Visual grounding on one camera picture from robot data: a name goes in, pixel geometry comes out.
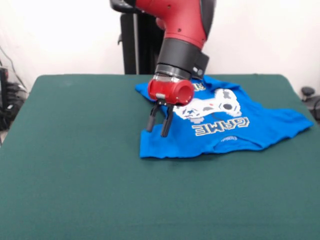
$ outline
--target black knob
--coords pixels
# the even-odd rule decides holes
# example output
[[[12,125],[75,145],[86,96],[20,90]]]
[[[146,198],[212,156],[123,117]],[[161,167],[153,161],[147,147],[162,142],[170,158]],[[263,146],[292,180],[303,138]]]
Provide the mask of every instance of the black knob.
[[[311,95],[315,94],[315,90],[312,87],[305,86],[301,89],[302,93],[306,97],[310,97]]]

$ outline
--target black stand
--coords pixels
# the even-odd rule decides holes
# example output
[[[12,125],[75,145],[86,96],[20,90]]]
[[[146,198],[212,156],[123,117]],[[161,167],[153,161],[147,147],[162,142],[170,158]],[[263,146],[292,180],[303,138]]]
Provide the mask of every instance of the black stand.
[[[164,31],[157,26],[155,17],[123,13],[120,22],[124,73],[154,74],[164,38]]]

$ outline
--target black cable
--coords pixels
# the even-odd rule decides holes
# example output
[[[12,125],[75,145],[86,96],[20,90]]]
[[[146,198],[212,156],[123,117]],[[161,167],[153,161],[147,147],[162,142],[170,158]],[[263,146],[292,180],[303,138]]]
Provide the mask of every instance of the black cable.
[[[14,74],[16,75],[16,78],[19,80],[19,82],[21,83],[21,85],[25,88],[25,84],[22,82],[21,78],[18,76],[17,72],[16,72],[16,69],[15,69],[15,66],[14,66],[14,62],[12,61],[12,59],[6,54],[6,52],[3,50],[3,48],[1,47],[0,45],[0,51],[3,53],[3,55],[10,61],[11,63],[11,68],[12,68],[12,71],[14,72]]]

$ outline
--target table surface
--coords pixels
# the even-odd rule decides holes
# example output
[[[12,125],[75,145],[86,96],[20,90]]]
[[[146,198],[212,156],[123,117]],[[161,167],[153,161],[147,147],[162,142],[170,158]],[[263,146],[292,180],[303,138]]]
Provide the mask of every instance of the table surface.
[[[214,77],[312,120],[281,75]],[[319,239],[318,126],[260,152],[142,160],[149,79],[36,81],[0,150],[0,239]]]

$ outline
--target shirt sleeve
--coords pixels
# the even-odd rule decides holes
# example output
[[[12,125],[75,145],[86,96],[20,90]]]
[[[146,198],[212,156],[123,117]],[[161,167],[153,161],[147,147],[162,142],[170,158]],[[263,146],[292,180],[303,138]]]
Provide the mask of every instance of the shirt sleeve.
[[[155,102],[153,99],[151,99],[149,97],[149,94],[148,94],[148,83],[140,83],[140,84],[137,84],[135,86],[135,90],[140,93],[142,96],[144,96],[146,99],[148,99],[149,101],[151,102]]]

